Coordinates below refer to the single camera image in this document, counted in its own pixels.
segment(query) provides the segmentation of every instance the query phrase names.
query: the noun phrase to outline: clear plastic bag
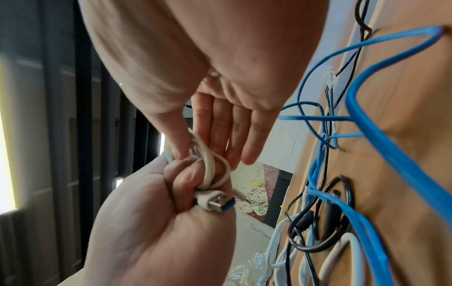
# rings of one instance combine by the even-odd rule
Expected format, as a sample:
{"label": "clear plastic bag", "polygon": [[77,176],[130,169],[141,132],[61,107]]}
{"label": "clear plastic bag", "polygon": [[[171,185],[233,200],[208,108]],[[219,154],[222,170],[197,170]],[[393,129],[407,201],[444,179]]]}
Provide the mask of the clear plastic bag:
{"label": "clear plastic bag", "polygon": [[232,268],[223,286],[265,286],[271,274],[265,257],[266,253],[256,253],[246,264]]}

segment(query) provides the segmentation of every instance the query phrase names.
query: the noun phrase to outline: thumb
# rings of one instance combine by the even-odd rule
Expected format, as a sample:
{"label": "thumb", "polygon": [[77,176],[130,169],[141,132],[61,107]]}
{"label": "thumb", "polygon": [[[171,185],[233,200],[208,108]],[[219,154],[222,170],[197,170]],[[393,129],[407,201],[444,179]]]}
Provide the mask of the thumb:
{"label": "thumb", "polygon": [[184,159],[190,155],[192,137],[188,132],[182,109],[168,113],[146,115],[147,119],[160,132],[165,134],[172,148],[174,159]]}

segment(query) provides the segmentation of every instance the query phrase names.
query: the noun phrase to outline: wooden desk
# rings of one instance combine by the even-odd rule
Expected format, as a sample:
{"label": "wooden desk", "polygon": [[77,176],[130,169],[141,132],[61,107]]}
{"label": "wooden desk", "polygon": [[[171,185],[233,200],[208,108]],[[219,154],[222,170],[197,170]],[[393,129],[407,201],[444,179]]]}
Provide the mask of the wooden desk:
{"label": "wooden desk", "polygon": [[[452,25],[450,0],[380,0],[373,37],[431,25]],[[348,36],[343,45],[347,45]],[[424,41],[408,38],[364,48],[363,69]],[[373,75],[360,89],[358,102],[370,118],[413,160],[447,190],[452,190],[452,40],[447,34],[426,51]],[[325,106],[324,96],[320,103]],[[345,106],[340,115],[347,115]],[[338,124],[338,133],[359,132],[353,123]],[[282,211],[301,191],[315,144],[306,140]],[[339,139],[330,152],[328,179],[342,174],[352,180],[356,209],[374,225],[387,248],[393,277],[399,285],[452,285],[452,230],[365,138]],[[281,242],[287,243],[286,230]],[[317,273],[327,253],[313,254]],[[292,283],[298,285],[298,255]],[[350,285],[347,248],[329,285]],[[367,270],[368,285],[373,285]]]}

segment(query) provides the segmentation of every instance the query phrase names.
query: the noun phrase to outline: black metal bar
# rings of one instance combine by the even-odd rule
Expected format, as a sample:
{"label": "black metal bar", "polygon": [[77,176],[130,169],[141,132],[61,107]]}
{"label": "black metal bar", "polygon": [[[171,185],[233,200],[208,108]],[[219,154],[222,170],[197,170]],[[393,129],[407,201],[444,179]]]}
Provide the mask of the black metal bar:
{"label": "black metal bar", "polygon": [[133,172],[141,169],[146,163],[147,129],[149,121],[137,109],[135,119],[135,146],[133,150]]}
{"label": "black metal bar", "polygon": [[113,190],[115,172],[115,111],[117,96],[111,92],[112,78],[105,66],[100,68],[101,118],[100,118],[100,202],[107,199]]}
{"label": "black metal bar", "polygon": [[160,151],[160,133],[149,123],[147,131],[146,164],[157,158]]}
{"label": "black metal bar", "polygon": [[77,102],[77,144],[79,163],[79,206],[81,263],[85,263],[94,221],[93,115],[91,89],[91,39],[78,0],[73,2],[75,45],[75,94]]}
{"label": "black metal bar", "polygon": [[56,246],[60,281],[71,273],[71,253],[73,253],[73,224],[71,198],[67,191],[66,122],[64,97],[61,87],[60,59],[60,18],[59,1],[38,0],[40,46],[46,92],[48,142],[54,216],[56,224]]}
{"label": "black metal bar", "polygon": [[118,175],[127,177],[133,170],[133,142],[135,107],[121,90],[119,109],[119,163]]}

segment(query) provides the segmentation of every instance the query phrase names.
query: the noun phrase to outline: usb cable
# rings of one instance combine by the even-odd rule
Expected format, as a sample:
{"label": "usb cable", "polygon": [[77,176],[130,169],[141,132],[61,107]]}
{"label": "usb cable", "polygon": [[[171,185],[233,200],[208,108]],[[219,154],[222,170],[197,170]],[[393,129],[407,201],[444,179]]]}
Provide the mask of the usb cable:
{"label": "usb cable", "polygon": [[[188,129],[192,135],[192,146],[199,153],[199,157],[204,162],[205,173],[202,183],[196,187],[194,197],[198,202],[198,205],[206,211],[225,212],[235,205],[235,198],[241,201],[249,201],[246,199],[246,195],[237,189],[233,189],[233,194],[228,195],[220,190],[216,190],[229,179],[231,175],[231,166],[222,156],[213,153],[209,147],[203,142],[203,140],[193,130]],[[174,160],[173,153],[170,148],[165,150],[165,156],[168,163]],[[215,177],[215,159],[218,159],[225,166],[225,174],[215,183],[212,183]]]}

